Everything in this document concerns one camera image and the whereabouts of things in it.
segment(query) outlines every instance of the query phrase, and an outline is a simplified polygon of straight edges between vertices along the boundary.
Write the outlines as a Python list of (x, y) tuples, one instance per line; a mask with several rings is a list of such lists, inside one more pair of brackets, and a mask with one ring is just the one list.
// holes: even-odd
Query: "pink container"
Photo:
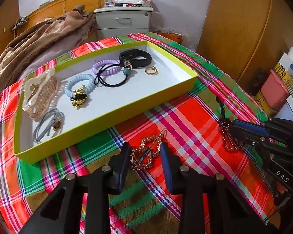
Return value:
[(268, 79), (261, 88), (261, 93), (267, 104), (278, 111), (280, 111), (286, 103), (288, 96), (290, 96), (289, 91), (272, 69)]

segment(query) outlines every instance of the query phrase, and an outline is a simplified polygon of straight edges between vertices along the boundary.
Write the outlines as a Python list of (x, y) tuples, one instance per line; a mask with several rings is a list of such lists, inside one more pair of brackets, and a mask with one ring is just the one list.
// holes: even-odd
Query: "silver bolt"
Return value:
[(104, 172), (109, 172), (111, 170), (111, 167), (109, 165), (103, 165), (101, 170)]
[(182, 166), (180, 166), (180, 170), (182, 172), (187, 172), (188, 170), (190, 170), (190, 168), (188, 166), (186, 166), (186, 165), (182, 165)]
[(67, 180), (72, 180), (72, 179), (75, 178), (75, 176), (76, 176), (76, 175), (75, 175), (74, 173), (69, 173), (69, 174), (66, 175), (66, 179), (67, 179)]
[(217, 174), (215, 175), (215, 177), (216, 177), (217, 180), (223, 180), (223, 179), (225, 178), (225, 176), (222, 175), (221, 173), (217, 173)]

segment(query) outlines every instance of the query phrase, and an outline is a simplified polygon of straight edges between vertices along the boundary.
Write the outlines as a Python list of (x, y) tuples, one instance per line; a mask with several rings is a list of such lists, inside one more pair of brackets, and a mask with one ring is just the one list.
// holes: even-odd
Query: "drawer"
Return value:
[(114, 28), (114, 29), (100, 29), (97, 30), (98, 40), (109, 38), (109, 37), (116, 37), (116, 36), (123, 36), (130, 33), (139, 33), (139, 32), (148, 32), (149, 29), (145, 28)]
[(150, 11), (106, 11), (96, 14), (96, 22), (98, 29), (150, 29), (151, 16)]

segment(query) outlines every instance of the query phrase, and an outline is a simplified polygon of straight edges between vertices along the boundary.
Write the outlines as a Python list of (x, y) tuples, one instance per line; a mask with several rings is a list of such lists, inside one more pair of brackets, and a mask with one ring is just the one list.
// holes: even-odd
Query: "bedside cabinet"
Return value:
[(98, 40), (149, 32), (152, 11), (151, 7), (108, 7), (94, 10), (98, 24)]

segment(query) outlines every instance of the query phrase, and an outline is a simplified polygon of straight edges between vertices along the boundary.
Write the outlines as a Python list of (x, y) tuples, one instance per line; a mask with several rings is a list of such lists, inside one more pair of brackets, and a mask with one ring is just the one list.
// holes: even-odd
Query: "checkered fabric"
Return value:
[[(228, 75), (200, 55), (154, 33), (130, 34), (87, 43), (40, 67), (37, 75), (78, 56), (98, 49), (148, 40), (171, 53), (197, 72), (192, 91), (163, 103), (115, 127), (92, 136), (40, 162), (29, 165), (13, 154), (13, 129), (21, 86), (19, 81), (0, 97), (0, 210), (12, 232), (19, 232), (35, 209), (68, 173), (87, 175), (119, 153), (127, 141), (140, 145), (143, 137), (167, 129), (170, 150), (199, 173), (222, 173), (261, 218), (274, 210), (260, 157), (251, 147), (229, 153), (217, 125), (219, 96), (231, 119), (259, 123), (267, 120), (255, 102)], [(206, 230), (209, 232), (207, 200), (204, 197)], [(171, 196), (165, 187), (160, 158), (148, 171), (132, 171), (122, 194), (110, 196), (112, 233), (177, 233), (181, 196)], [(85, 228), (83, 206), (80, 233)]]

